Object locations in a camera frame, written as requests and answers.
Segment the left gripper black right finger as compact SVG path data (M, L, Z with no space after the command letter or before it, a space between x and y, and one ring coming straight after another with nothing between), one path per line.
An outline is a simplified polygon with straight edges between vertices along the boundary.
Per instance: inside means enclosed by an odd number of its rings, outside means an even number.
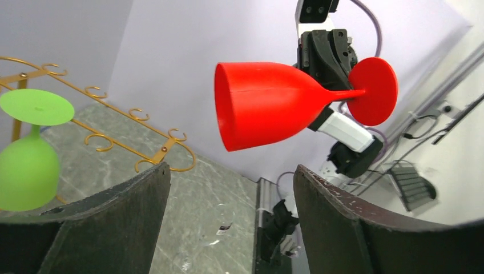
M444 225L356 197L299 165L293 191L311 273L482 273L483 221Z

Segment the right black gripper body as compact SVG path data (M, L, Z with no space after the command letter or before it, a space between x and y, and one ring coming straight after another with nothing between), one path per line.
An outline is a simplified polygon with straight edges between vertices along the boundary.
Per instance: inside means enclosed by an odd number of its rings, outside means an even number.
M297 65L303 72L312 72L312 36L302 35L299 39Z

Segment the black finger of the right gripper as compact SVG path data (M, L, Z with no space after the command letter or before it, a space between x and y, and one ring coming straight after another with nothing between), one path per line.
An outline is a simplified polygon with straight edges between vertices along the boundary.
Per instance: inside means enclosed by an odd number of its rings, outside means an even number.
M345 29L306 33L306 73L330 91L352 89L349 73L357 63Z

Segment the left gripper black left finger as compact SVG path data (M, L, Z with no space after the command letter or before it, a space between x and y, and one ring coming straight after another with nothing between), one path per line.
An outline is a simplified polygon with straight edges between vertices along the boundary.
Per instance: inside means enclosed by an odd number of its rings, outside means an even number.
M39 215L1 218L2 273L149 273L170 192L167 163Z

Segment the red plastic wine glass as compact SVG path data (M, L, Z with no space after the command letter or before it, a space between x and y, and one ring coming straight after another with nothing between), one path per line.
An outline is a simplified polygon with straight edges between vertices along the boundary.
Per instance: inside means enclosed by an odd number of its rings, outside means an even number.
M398 80L387 61L376 57L360 61L349 82L350 90L330 91L305 72L281 63L217 64L215 107L225 149L238 151L288 139L335 101L347 101L353 117L367 126L391 116Z

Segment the clear wine glass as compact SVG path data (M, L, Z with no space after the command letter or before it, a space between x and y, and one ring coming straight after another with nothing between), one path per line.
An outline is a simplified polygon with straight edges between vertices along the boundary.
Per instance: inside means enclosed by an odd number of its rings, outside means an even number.
M233 208L226 203L218 203L204 210L190 247L178 253L177 266L183 273L190 273L195 269L196 258L202 251L221 242L232 227L234 218Z

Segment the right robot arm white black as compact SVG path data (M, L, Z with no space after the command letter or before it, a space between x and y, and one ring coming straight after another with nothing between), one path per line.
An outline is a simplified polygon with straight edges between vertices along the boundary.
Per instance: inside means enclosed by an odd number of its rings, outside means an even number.
M351 90L349 73L358 60L350 44L345 29L305 31L299 39L295 67L329 91ZM361 176L383 148L382 141L363 126L329 106L307 128L336 140L326 161L347 178Z

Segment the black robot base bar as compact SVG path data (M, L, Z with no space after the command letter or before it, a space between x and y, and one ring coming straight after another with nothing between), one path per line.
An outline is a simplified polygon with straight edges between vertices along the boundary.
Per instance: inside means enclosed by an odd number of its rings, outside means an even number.
M252 272L292 273L289 250L294 241L290 233L295 231L297 222L279 197L277 185L260 178L256 205Z

